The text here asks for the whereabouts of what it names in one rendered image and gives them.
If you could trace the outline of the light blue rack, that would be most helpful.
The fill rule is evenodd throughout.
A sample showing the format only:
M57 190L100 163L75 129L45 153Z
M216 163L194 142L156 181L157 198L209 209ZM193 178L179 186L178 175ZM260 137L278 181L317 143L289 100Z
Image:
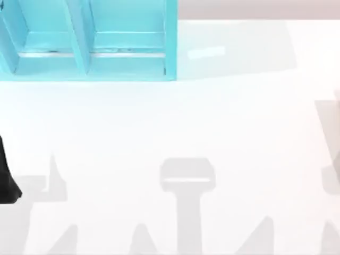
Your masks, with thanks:
M178 0L0 0L0 81L172 81Z

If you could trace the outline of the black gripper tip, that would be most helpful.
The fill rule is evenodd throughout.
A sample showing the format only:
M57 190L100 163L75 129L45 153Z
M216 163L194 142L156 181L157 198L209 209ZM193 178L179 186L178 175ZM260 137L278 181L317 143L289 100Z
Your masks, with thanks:
M0 136L0 204L14 204L22 194L9 170L3 139Z

